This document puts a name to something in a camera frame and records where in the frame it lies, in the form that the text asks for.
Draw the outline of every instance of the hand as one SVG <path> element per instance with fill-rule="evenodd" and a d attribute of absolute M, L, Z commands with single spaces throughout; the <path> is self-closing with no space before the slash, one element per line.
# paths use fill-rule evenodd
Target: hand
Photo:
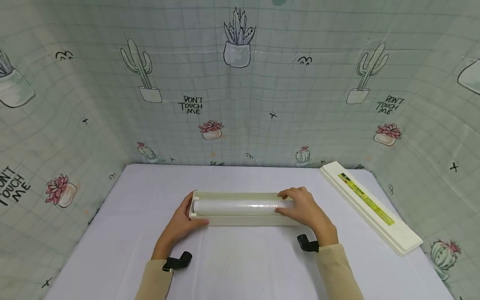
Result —
<path fill-rule="evenodd" d="M 336 227 L 325 212 L 318 206 L 311 193 L 304 187 L 283 190 L 277 195 L 294 201 L 293 208 L 276 208 L 275 212 L 287 216 L 303 225 L 310 227 L 317 237 L 320 247 L 338 244 Z"/>
<path fill-rule="evenodd" d="M 209 222 L 206 219 L 190 220 L 188 217 L 190 205 L 192 204 L 192 197 L 193 192 L 183 199 L 182 203 L 173 214 L 172 219 L 156 242 L 152 254 L 152 260 L 167 259 L 170 256 L 173 246 L 175 246 L 179 240 L 186 237 L 195 229 L 208 225 Z"/>

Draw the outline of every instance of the black wrist strap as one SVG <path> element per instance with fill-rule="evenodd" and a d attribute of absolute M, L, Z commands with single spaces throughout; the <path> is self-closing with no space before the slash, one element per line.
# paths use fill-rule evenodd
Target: black wrist strap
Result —
<path fill-rule="evenodd" d="M 180 258 L 167 258 L 167 262 L 163 265 L 162 270 L 170 272 L 171 270 L 185 268 L 190 263 L 190 260 L 192 260 L 192 255 L 190 252 L 185 251 Z"/>
<path fill-rule="evenodd" d="M 318 242 L 316 240 L 309 241 L 306 234 L 300 234 L 297 236 L 297 241 L 299 241 L 300 248 L 306 252 L 318 252 Z"/>

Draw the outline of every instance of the product label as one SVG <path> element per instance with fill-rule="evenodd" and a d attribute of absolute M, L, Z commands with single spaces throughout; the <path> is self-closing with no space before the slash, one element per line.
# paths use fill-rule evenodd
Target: product label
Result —
<path fill-rule="evenodd" d="M 355 194 L 358 195 L 358 197 L 365 202 L 365 204 L 368 205 L 369 208 L 371 208 L 380 217 L 380 219 L 385 221 L 388 226 L 395 224 L 395 221 L 389 217 L 386 212 L 379 208 L 369 196 L 367 196 L 360 188 L 358 188 L 358 186 L 350 178 L 348 178 L 345 173 L 341 173 L 338 176 L 353 190 L 353 192 L 355 192 Z"/>

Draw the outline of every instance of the white tablecloth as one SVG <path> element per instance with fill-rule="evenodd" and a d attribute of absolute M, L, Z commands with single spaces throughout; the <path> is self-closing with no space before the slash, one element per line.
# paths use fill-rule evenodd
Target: white tablecloth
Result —
<path fill-rule="evenodd" d="M 351 170 L 395 211 L 371 173 Z M 337 226 L 366 300 L 452 300 L 420 248 L 399 257 L 318 169 L 129 165 L 54 279 L 47 300 L 132 300 L 145 263 L 190 191 L 278 192 L 305 186 Z M 314 262 L 296 236 L 305 227 L 208 227 L 177 244 L 193 258 L 174 273 L 171 300 L 326 299 Z"/>

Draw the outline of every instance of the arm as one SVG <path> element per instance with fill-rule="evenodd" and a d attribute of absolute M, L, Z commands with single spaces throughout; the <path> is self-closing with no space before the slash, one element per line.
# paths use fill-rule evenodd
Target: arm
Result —
<path fill-rule="evenodd" d="M 160 238 L 156 241 L 152 258 L 145 266 L 135 300 L 161 300 L 167 297 L 173 271 L 172 269 L 168 272 L 163 271 L 162 267 L 167 262 L 173 247 L 191 231 L 208 225 L 208 220 L 190 220 L 188 217 L 192 196 L 193 192 L 183 199 Z"/>
<path fill-rule="evenodd" d="M 294 207 L 277 208 L 275 211 L 310 227 L 320 246 L 317 266 L 322 275 L 329 300 L 363 300 L 359 286 L 348 265 L 345 251 L 338 242 L 336 227 L 317 205 L 311 193 L 304 187 L 281 191 L 279 197 L 290 197 Z"/>

